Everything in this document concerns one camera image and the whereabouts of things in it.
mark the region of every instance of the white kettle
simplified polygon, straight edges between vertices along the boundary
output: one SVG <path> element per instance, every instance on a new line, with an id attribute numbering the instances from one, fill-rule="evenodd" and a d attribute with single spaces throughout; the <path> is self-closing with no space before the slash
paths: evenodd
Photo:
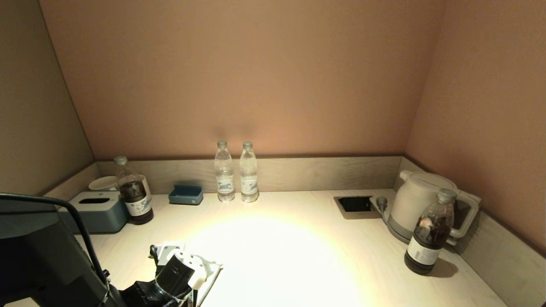
<path id="1" fill-rule="evenodd" d="M 462 223 L 459 223 L 459 229 L 452 228 L 449 233 L 447 242 L 455 245 L 456 240 L 466 234 L 470 224 L 474 220 L 481 199 L 457 189 L 457 186 L 451 180 L 439 175 L 403 170 L 400 172 L 400 178 L 405 183 L 396 194 L 387 220 L 387 227 L 390 232 L 401 241 L 409 243 L 423 210 L 435 201 L 436 194 L 441 188 L 448 188 L 457 193 L 457 202 L 464 202 L 470 207 Z"/>

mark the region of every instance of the wall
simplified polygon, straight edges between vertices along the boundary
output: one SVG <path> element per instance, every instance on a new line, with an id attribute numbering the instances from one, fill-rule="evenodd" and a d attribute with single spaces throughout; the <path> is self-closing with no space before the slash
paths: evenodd
<path id="1" fill-rule="evenodd" d="M 0 1 L 0 191 L 43 194 L 93 161 L 38 1 Z"/>
<path id="2" fill-rule="evenodd" d="M 404 151 L 442 1 L 40 1 L 97 159 Z"/>
<path id="3" fill-rule="evenodd" d="M 407 154 L 545 248 L 546 2 L 449 1 Z"/>

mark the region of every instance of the small blue box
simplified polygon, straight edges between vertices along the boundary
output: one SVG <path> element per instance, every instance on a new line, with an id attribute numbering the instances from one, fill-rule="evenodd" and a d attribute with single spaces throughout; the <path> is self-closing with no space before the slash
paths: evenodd
<path id="1" fill-rule="evenodd" d="M 198 205 L 203 200 L 203 188 L 201 186 L 174 185 L 174 190 L 169 194 L 169 202 L 179 205 Z"/>

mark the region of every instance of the water bottle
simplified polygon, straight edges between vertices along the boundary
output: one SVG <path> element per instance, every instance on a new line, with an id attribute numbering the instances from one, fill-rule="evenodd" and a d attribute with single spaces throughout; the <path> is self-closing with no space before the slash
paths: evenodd
<path id="1" fill-rule="evenodd" d="M 456 198 L 457 194 L 452 190 L 440 189 L 436 200 L 421 214 L 404 255 L 406 266 L 415 273 L 432 271 L 453 227 L 453 203 Z"/>
<path id="2" fill-rule="evenodd" d="M 241 198 L 244 202 L 251 203 L 258 199 L 258 161 L 252 150 L 252 142 L 242 143 L 241 160 Z"/>
<path id="3" fill-rule="evenodd" d="M 235 198 L 235 186 L 233 184 L 232 156 L 228 151 L 228 142 L 218 141 L 218 150 L 214 158 L 214 171 L 218 184 L 218 199 L 229 202 Z"/>
<path id="4" fill-rule="evenodd" d="M 153 219 L 150 204 L 152 198 L 146 193 L 141 177 L 127 166 L 126 156 L 115 157 L 114 162 L 118 165 L 117 187 L 131 215 L 132 223 L 136 225 L 148 223 Z"/>

